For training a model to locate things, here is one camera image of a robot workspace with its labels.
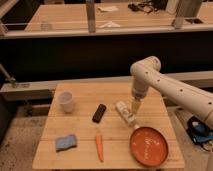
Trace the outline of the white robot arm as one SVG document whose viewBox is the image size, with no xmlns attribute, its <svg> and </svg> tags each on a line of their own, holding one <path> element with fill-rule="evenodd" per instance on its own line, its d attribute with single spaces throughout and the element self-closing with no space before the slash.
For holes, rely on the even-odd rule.
<svg viewBox="0 0 213 171">
<path fill-rule="evenodd" d="M 160 69 L 161 62 L 156 56 L 147 57 L 131 65 L 133 99 L 140 101 L 145 98 L 148 89 L 152 87 L 213 129 L 213 93 L 161 74 Z"/>
</svg>

